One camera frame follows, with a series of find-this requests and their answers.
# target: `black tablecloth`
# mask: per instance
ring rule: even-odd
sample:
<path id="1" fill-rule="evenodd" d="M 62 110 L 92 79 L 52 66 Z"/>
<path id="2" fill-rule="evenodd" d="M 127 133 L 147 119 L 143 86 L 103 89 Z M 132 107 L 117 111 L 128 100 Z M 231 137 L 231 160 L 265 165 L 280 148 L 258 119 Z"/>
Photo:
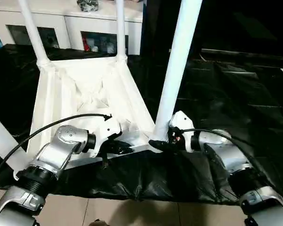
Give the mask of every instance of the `black tablecloth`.
<path id="1" fill-rule="evenodd" d="M 71 49 L 48 49 L 51 60 L 102 57 Z M 0 49 L 0 120 L 17 140 L 28 135 L 39 78 L 33 49 Z M 166 63 L 129 56 L 128 66 L 155 119 Z M 183 110 L 196 128 L 225 129 L 241 143 L 252 163 L 283 195 L 283 72 L 275 68 L 189 61 L 175 111 Z M 13 183 L 6 165 L 0 187 Z M 55 194 L 113 199 L 155 199 L 235 204 L 224 173 L 201 153 L 151 151 L 66 170 Z"/>

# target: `tile floor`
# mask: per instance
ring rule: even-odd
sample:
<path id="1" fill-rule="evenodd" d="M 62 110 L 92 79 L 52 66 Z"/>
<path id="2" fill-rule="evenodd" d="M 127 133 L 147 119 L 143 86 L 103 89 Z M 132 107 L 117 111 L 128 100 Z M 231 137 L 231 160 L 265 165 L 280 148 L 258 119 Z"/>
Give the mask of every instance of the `tile floor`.
<path id="1" fill-rule="evenodd" d="M 235 206 L 60 195 L 49 195 L 46 202 L 37 219 L 41 226 L 88 226 L 96 219 L 110 226 L 243 226 L 245 219 Z"/>

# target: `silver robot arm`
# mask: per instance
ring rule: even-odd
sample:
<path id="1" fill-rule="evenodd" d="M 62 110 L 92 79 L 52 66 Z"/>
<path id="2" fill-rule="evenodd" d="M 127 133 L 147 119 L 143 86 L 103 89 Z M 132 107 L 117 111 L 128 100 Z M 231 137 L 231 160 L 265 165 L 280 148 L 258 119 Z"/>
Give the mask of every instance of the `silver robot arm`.
<path id="1" fill-rule="evenodd" d="M 93 134 L 69 125 L 59 127 L 52 141 L 17 174 L 19 180 L 0 199 L 0 226 L 38 226 L 33 216 L 42 210 L 47 195 L 55 187 L 71 155 L 91 149 L 95 157 L 107 140 L 110 142 L 105 151 L 110 148 L 111 151 L 117 149 L 126 153 L 129 151 L 127 146 L 123 149 L 122 146 L 113 146 L 124 142 L 111 141 L 120 134 L 120 125 L 113 118 L 106 120 Z"/>
<path id="2" fill-rule="evenodd" d="M 170 121 L 170 128 L 193 128 L 192 121 L 183 113 L 177 112 Z M 224 130 L 216 130 L 231 137 Z M 199 149 L 215 162 L 218 162 L 228 175 L 228 182 L 239 198 L 239 204 L 247 219 L 247 226 L 283 226 L 283 197 L 270 185 L 267 178 L 258 173 L 243 152 L 228 139 L 208 132 L 170 134 L 169 140 L 184 140 L 182 147 L 187 152 Z"/>

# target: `white shelf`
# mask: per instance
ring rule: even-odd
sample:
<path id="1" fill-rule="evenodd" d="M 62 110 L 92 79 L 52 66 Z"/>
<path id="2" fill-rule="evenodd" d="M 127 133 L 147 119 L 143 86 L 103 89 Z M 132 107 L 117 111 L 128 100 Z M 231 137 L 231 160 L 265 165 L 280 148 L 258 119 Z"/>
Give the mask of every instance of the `white shelf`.
<path id="1" fill-rule="evenodd" d="M 76 0 L 28 0 L 33 13 L 116 20 L 114 0 L 99 0 L 99 10 L 82 12 Z M 143 2 L 125 0 L 125 21 L 142 23 Z M 17 0 L 0 0 L 0 11 L 20 12 Z"/>

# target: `white pole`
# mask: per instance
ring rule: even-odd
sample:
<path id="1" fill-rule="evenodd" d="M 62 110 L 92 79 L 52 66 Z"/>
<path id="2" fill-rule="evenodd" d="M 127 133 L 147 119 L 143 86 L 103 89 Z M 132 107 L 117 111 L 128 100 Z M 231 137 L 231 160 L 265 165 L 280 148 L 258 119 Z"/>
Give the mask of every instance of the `white pole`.
<path id="1" fill-rule="evenodd" d="M 30 12 L 28 3 L 26 0 L 18 0 L 22 15 L 24 16 L 26 29 L 33 45 L 34 52 L 37 56 L 37 65 L 46 65 L 50 62 L 47 58 L 43 43 L 41 41 L 38 29 L 33 22 L 32 13 Z"/>
<path id="2" fill-rule="evenodd" d="M 116 0 L 117 5 L 117 60 L 126 60 L 124 0 Z"/>
<path id="3" fill-rule="evenodd" d="M 191 47 L 202 0 L 182 0 L 152 140 L 167 141 L 181 79 Z"/>
<path id="4" fill-rule="evenodd" d="M 0 157 L 4 158 L 11 149 L 18 145 L 18 142 L 11 136 L 0 122 Z M 8 160 L 7 164 L 17 173 L 23 170 L 29 159 L 26 152 L 19 148 Z"/>

